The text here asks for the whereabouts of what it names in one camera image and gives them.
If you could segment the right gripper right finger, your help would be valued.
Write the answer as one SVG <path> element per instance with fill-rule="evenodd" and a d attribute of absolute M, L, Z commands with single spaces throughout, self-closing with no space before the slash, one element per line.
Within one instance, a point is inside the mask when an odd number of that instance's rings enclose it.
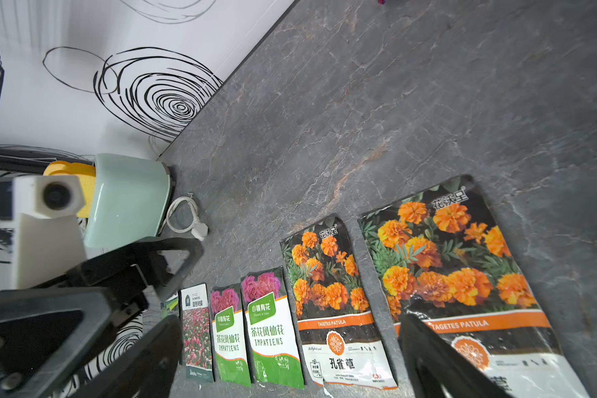
<path fill-rule="evenodd" d="M 413 314 L 400 317 L 399 345 L 416 397 L 508 397 Z"/>

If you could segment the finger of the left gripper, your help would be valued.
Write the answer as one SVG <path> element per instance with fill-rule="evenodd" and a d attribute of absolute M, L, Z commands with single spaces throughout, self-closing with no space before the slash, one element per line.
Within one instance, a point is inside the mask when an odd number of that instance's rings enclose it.
<path fill-rule="evenodd" d="M 83 261 L 44 286 L 106 288 L 118 303 L 132 303 L 151 286 L 166 300 L 202 255 L 201 242 L 193 238 L 144 238 Z"/>
<path fill-rule="evenodd" d="M 101 287 L 0 291 L 0 397 L 63 389 L 147 306 Z"/>

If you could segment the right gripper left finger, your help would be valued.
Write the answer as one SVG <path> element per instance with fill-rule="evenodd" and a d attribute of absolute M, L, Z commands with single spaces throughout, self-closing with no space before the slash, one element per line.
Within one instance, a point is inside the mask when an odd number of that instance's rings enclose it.
<path fill-rule="evenodd" d="M 171 315 L 74 397 L 168 397 L 182 356 L 182 324 Z"/>

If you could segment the green leafy seed packet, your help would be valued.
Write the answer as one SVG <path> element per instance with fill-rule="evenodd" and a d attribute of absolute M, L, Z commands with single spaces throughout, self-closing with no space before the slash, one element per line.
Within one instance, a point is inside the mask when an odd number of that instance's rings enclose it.
<path fill-rule="evenodd" d="M 161 318 L 167 318 L 168 316 L 174 315 L 179 317 L 179 296 L 175 294 L 165 300 L 160 305 Z"/>

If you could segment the pink flower field seed packet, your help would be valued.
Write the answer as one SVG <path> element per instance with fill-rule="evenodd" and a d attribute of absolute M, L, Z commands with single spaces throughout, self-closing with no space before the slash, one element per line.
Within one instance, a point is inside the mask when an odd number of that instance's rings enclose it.
<path fill-rule="evenodd" d="M 182 289 L 180 320 L 182 322 L 182 363 L 187 378 L 214 382 L 210 304 L 207 285 Z"/>

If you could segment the green white impatiens seed packet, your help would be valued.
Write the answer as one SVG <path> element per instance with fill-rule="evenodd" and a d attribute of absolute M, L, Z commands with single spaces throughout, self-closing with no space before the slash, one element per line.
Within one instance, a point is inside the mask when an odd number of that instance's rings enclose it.
<path fill-rule="evenodd" d="M 251 387 L 240 284 L 213 287 L 210 307 L 213 347 L 221 380 Z"/>

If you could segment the orange marigold seed packet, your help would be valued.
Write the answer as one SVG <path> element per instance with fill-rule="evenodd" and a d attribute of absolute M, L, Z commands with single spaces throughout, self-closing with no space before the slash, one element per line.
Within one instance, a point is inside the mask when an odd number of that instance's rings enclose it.
<path fill-rule="evenodd" d="M 311 380 L 396 389 L 344 223 L 327 217 L 280 246 Z"/>
<path fill-rule="evenodd" d="M 511 396 L 586 396 L 471 176 L 358 223 L 396 328 L 416 316 Z"/>

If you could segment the mint green toaster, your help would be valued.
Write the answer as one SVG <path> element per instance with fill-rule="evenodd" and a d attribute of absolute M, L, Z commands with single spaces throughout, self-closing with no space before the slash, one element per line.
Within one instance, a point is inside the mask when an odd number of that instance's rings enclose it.
<path fill-rule="evenodd" d="M 85 246 L 114 250 L 155 237 L 173 187 L 167 166 L 158 161 L 97 154 L 96 187 Z"/>

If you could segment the yellow toast slice front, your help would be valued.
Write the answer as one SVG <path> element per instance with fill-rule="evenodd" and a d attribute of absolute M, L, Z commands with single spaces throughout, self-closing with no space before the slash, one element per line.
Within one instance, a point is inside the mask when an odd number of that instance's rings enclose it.
<path fill-rule="evenodd" d="M 95 166 L 56 161 L 45 168 L 43 175 L 64 177 L 64 179 L 68 178 L 73 185 L 78 183 L 81 188 L 84 206 L 77 212 L 77 216 L 82 219 L 88 219 L 90 217 L 96 191 Z"/>

